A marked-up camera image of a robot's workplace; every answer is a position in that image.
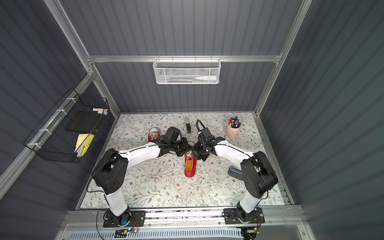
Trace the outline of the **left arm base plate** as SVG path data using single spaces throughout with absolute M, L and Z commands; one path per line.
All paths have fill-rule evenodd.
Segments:
M 115 216 L 110 210 L 103 215 L 104 228 L 133 228 L 142 227 L 146 218 L 145 211 L 129 211 L 126 210 L 119 217 Z

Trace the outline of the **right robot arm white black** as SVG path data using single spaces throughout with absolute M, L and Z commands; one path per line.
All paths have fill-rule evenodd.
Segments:
M 205 161 L 210 155 L 225 158 L 241 169 L 246 192 L 237 204 L 236 216 L 242 223 L 254 220 L 263 195 L 278 183 L 267 155 L 235 147 L 222 137 L 214 137 L 208 128 L 198 130 L 198 141 L 193 146 L 192 156 Z

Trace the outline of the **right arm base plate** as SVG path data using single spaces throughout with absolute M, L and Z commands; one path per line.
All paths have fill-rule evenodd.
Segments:
M 250 213 L 246 213 L 241 208 L 225 208 L 222 217 L 227 225 L 231 224 L 254 224 L 265 223 L 264 214 L 261 208 L 256 208 Z

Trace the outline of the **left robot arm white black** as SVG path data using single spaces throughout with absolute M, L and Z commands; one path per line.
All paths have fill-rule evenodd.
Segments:
M 129 168 L 170 153 L 181 157 L 192 150 L 188 140 L 175 127 L 168 128 L 164 135 L 157 128 L 151 129 L 148 141 L 147 144 L 130 150 L 107 150 L 92 172 L 92 179 L 104 194 L 108 210 L 114 217 L 128 213 L 129 207 L 121 187 Z

